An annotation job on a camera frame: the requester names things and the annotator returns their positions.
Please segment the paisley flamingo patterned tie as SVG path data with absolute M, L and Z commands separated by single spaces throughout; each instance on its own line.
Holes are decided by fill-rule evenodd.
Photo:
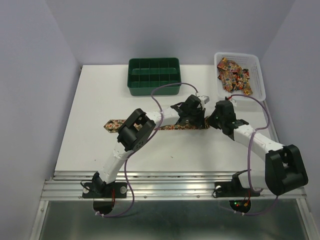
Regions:
M 111 119 L 105 125 L 104 128 L 109 133 L 117 133 L 122 125 L 124 125 L 126 120 L 124 119 Z M 188 120 L 176 123 L 174 125 L 164 125 L 159 128 L 160 131 L 170 131 L 170 130 L 207 130 L 210 128 L 206 122 L 202 126 L 192 125 Z

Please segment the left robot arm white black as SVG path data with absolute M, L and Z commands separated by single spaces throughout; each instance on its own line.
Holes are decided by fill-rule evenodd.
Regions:
M 205 128 L 205 95 L 190 95 L 184 102 L 158 111 L 137 108 L 117 128 L 117 142 L 103 168 L 92 177 L 93 189 L 100 197 L 111 193 L 119 170 L 130 156 L 140 150 L 159 130 L 198 130 Z

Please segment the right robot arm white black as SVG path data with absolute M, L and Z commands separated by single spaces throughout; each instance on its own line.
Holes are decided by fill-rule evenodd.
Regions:
M 231 181 L 216 182 L 217 198 L 242 197 L 246 192 L 259 196 L 269 190 L 280 196 L 308 184 L 307 171 L 297 146 L 283 145 L 258 133 L 248 122 L 237 119 L 229 100 L 220 100 L 208 117 L 209 126 L 219 129 L 231 140 L 247 147 L 264 162 L 263 171 L 251 169 L 251 157 L 247 157 L 247 169 L 232 175 Z

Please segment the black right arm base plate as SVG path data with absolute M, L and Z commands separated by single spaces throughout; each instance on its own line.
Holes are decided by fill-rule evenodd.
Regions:
M 212 196 L 214 198 L 248 198 L 259 197 L 260 193 L 254 193 L 249 188 L 243 188 L 241 185 L 231 181 L 217 181 L 214 183 Z

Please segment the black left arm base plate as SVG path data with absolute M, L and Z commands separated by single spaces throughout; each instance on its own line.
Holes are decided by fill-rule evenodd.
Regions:
M 91 181 L 80 182 L 82 186 L 82 198 L 84 199 L 125 199 L 127 197 L 126 182 L 112 182 L 98 190 Z

